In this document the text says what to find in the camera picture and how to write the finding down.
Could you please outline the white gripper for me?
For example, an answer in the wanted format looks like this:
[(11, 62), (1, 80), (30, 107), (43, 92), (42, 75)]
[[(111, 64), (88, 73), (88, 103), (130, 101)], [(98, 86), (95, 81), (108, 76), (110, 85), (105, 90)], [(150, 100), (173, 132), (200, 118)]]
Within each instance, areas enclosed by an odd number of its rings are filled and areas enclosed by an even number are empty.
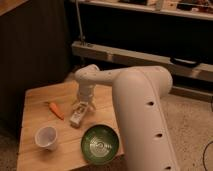
[[(94, 85), (79, 85), (77, 97), (79, 101), (89, 103), (89, 111), (95, 112), (96, 107), (92, 102), (94, 96)], [(79, 107), (80, 102), (73, 103), (73, 110), (76, 110)]]

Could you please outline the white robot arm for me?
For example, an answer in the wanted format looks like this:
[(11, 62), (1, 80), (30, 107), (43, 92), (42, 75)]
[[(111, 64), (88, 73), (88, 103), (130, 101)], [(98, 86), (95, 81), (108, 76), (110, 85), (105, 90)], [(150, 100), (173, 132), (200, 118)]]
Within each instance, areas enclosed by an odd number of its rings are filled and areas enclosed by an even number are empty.
[(100, 70), (88, 65), (75, 72), (78, 100), (90, 102), (97, 84), (112, 88), (112, 101), (129, 171), (180, 171), (160, 98), (172, 88), (161, 66)]

